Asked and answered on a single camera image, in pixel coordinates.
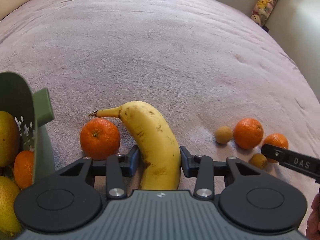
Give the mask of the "person right hand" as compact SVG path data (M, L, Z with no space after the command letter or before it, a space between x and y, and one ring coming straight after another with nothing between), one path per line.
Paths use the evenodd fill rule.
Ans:
M320 240L319 193L314 197L311 209L312 212L307 221L306 238Z

